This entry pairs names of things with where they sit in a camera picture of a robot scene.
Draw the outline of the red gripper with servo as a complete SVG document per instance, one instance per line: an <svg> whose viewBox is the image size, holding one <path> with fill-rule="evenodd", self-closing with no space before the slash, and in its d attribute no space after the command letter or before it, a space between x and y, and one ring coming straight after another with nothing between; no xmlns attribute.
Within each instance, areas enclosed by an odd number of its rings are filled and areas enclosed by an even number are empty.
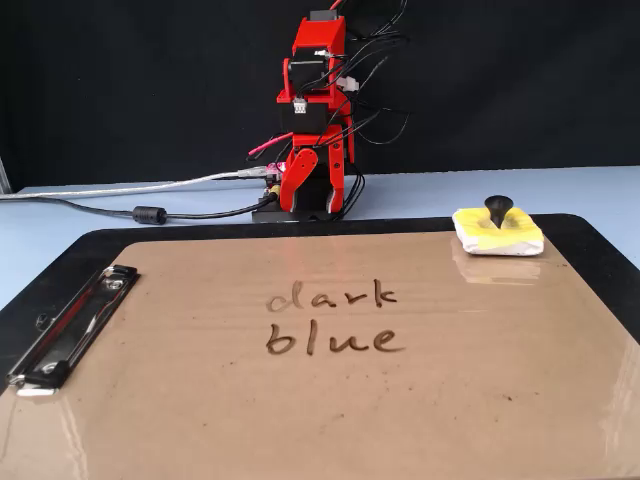
<svg viewBox="0 0 640 480"><path fill-rule="evenodd" d="M280 185L281 209L285 212L293 210L294 196L309 175L329 175L331 192L327 210L338 213L344 198L344 150L340 125L330 125L322 134L294 133Z"/></svg>

